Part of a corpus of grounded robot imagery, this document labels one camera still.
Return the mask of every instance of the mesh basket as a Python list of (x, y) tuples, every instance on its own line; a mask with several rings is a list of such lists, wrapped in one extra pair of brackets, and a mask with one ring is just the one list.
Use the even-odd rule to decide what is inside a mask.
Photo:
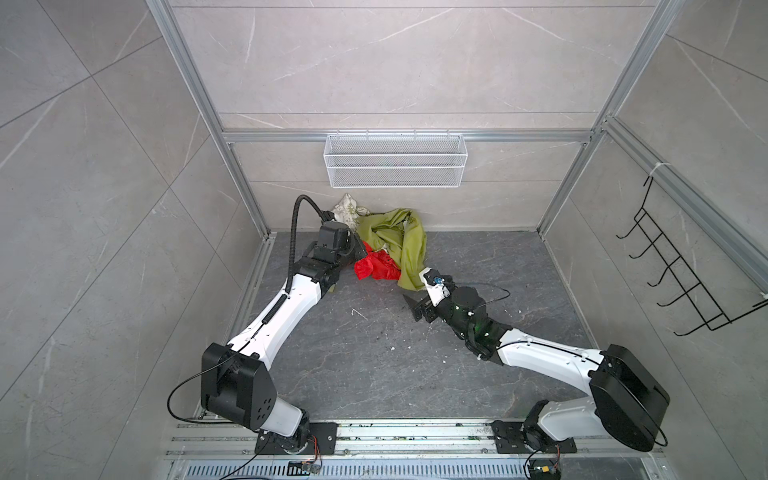
[(332, 134), (323, 158), (333, 188), (458, 187), (467, 147), (460, 134)]

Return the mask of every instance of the wall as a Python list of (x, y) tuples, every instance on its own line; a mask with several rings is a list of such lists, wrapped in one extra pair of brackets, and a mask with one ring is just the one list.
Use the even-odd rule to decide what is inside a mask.
[[(571, 165), (578, 142), (467, 143), (469, 159), (457, 188), (334, 189), (328, 184), (322, 143), (236, 144), (267, 223), (289, 230), (293, 202), (309, 194), (331, 208), (345, 192), (374, 212), (415, 208), (429, 230), (533, 230)], [(299, 227), (316, 229), (301, 210)]]
[[(653, 0), (171, 3), (224, 127), (245, 129), (591, 128), (654, 8)], [(433, 229), (528, 230), (557, 190), (562, 156), (576, 149), (523, 166), (529, 158), (513, 156), (550, 146), (473, 144), (472, 169), (498, 162), (486, 172), (500, 175), (469, 174), (458, 190), (352, 193), (374, 210), (417, 208)], [(328, 187), (321, 148), (238, 146), (270, 227), (287, 228), (296, 190), (329, 206), (343, 194)], [(281, 162), (286, 171), (276, 171)]]
[[(689, 2), (618, 115), (764, 246), (768, 84), (755, 48), (766, 32), (755, 25), (766, 24), (766, 13), (759, 2)], [(648, 245), (641, 233), (616, 237), (632, 227), (646, 177), (607, 139), (546, 240), (600, 346), (630, 348), (669, 391), (664, 450), (678, 476), (768, 478), (768, 310), (716, 331), (674, 335), (700, 325), (698, 315), (686, 300), (659, 307), (680, 288), (670, 275), (657, 287), (647, 284), (664, 264), (653, 251), (629, 258)], [(656, 185), (646, 208), (731, 318), (761, 301), (760, 289)], [(654, 237), (654, 227), (643, 224)], [(662, 252), (674, 258), (668, 245)], [(693, 285), (692, 276), (674, 270)], [(711, 315), (701, 288), (692, 294)]]
[(0, 477), (146, 478), (257, 234), (142, 1), (0, 8)]

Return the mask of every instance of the olive green fabric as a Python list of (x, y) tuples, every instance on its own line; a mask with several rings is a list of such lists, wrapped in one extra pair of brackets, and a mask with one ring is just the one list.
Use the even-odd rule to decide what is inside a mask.
[(424, 284), (419, 272), (424, 270), (427, 235), (419, 215), (408, 208), (398, 208), (386, 214), (373, 214), (357, 220), (357, 233), (371, 246), (387, 253), (400, 267), (397, 284), (407, 290), (420, 290)]

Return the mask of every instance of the black hook rack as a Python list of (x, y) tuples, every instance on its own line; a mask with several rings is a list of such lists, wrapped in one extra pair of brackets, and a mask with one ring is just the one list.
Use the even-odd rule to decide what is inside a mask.
[[(766, 299), (764, 299), (764, 300), (762, 300), (762, 301), (760, 301), (758, 303), (755, 303), (754, 305), (752, 305), (752, 309), (750, 311), (748, 311), (746, 313), (742, 313), (741, 315), (737, 316), (736, 318), (730, 318), (728, 316), (728, 314), (723, 311), (723, 308), (720, 306), (720, 304), (717, 302), (717, 300), (714, 299), (714, 297), (712, 296), (712, 293), (710, 293), (709, 289), (707, 289), (707, 286), (704, 285), (704, 283), (701, 281), (699, 276), (696, 275), (696, 272), (694, 272), (694, 269), (690, 268), (690, 265), (688, 265), (688, 262), (683, 258), (683, 255), (680, 254), (680, 251), (677, 249), (677, 247), (674, 245), (674, 243), (672, 243), (672, 241), (669, 239), (669, 237), (667, 237), (667, 234), (661, 229), (661, 227), (659, 227), (659, 224), (656, 223), (656, 220), (654, 220), (654, 218), (648, 213), (648, 210), (645, 210), (645, 202), (648, 199), (648, 193), (650, 192), (650, 187), (651, 187), (651, 185), (653, 185), (653, 183), (654, 183), (654, 179), (652, 177), (648, 177), (648, 178), (645, 179), (645, 182), (643, 183), (643, 186), (645, 187), (645, 185), (647, 184), (648, 188), (645, 190), (645, 197), (643, 197), (643, 203), (640, 206), (640, 209), (637, 211), (637, 213), (633, 217), (634, 218), (634, 225), (627, 232), (626, 235), (623, 235), (623, 236), (617, 235), (616, 238), (619, 238), (619, 239), (627, 238), (627, 237), (629, 237), (630, 233), (632, 233), (634, 231), (635, 228), (639, 228), (640, 231), (643, 232), (643, 235), (645, 236), (645, 238), (647, 238), (650, 243), (645, 248), (645, 250), (642, 251), (642, 253), (640, 255), (637, 255), (637, 256), (630, 255), (629, 257), (632, 258), (632, 259), (638, 259), (638, 258), (642, 257), (648, 250), (653, 248), (654, 250), (656, 250), (656, 253), (658, 253), (659, 257), (661, 257), (662, 261), (664, 262), (664, 265), (667, 266), (664, 269), (664, 272), (662, 272), (661, 277), (659, 278), (659, 280), (656, 283), (646, 282), (648, 284), (648, 286), (659, 286), (661, 284), (661, 281), (664, 280), (664, 277), (667, 275), (667, 272), (669, 272), (669, 273), (672, 273), (672, 277), (674, 277), (675, 281), (677, 282), (677, 285), (679, 285), (680, 288), (683, 290), (683, 292), (680, 295), (678, 295), (677, 297), (675, 297), (673, 300), (671, 300), (668, 303), (662, 304), (662, 303), (656, 302), (656, 304), (658, 306), (670, 306), (673, 303), (677, 302), (678, 300), (682, 299), (683, 297), (688, 298), (688, 301), (690, 302), (690, 304), (694, 306), (694, 309), (696, 310), (696, 313), (698, 313), (699, 318), (701, 318), (701, 322), (702, 322), (701, 325), (695, 327), (694, 329), (692, 329), (689, 332), (685, 332), (685, 333), (674, 332), (674, 334), (677, 335), (677, 336), (690, 335), (691, 333), (695, 332), (696, 330), (700, 329), (703, 326), (708, 328), (710, 331), (714, 331), (714, 330), (717, 330), (719, 328), (724, 327), (725, 325), (730, 325), (731, 323), (737, 321), (738, 319), (743, 318), (743, 317), (749, 315), (750, 313), (754, 313), (757, 310), (763, 308), (764, 306), (768, 306), (768, 298), (766, 298)], [(640, 222), (644, 218), (647, 218), (648, 220), (653, 222), (654, 226), (660, 232), (654, 239), (651, 239), (650, 235), (648, 235), (648, 232), (643, 228), (642, 225), (640, 225)], [(674, 252), (675, 252), (675, 257), (672, 259), (672, 261), (667, 261), (667, 258), (664, 255), (662, 255), (661, 251), (659, 250), (659, 248), (656, 245), (656, 242), (659, 239), (662, 239), (662, 238), (665, 239), (667, 241), (667, 243), (669, 243), (669, 245), (672, 247), (672, 250), (674, 250)], [(693, 275), (694, 278), (696, 279), (696, 283), (693, 286), (686, 288), (683, 285), (683, 283), (680, 281), (680, 279), (678, 278), (678, 276), (674, 272), (674, 270), (672, 270), (672, 266), (675, 263), (678, 263), (678, 262), (682, 262), (685, 265), (685, 267), (690, 271), (690, 274)], [(709, 296), (710, 300), (712, 300), (712, 303), (717, 308), (717, 312), (718, 313), (715, 316), (713, 316), (712, 318), (710, 318), (710, 319), (705, 319), (704, 318), (704, 315), (702, 314), (701, 310), (699, 310), (699, 307), (696, 304), (696, 302), (694, 302), (694, 299), (690, 298), (690, 293), (693, 290), (697, 289), (697, 288), (701, 288)], [(719, 319), (720, 317), (723, 317), (726, 320), (726, 322), (722, 323), (720, 325), (716, 325), (716, 326), (711, 326), (710, 325), (714, 320)]]

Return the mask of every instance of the red fabric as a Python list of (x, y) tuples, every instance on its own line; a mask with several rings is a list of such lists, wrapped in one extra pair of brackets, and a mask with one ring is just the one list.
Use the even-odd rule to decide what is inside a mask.
[(400, 280), (400, 269), (397, 263), (384, 250), (371, 251), (371, 246), (365, 241), (368, 256), (355, 262), (355, 273), (362, 280), (367, 276), (373, 276), (374, 280)]

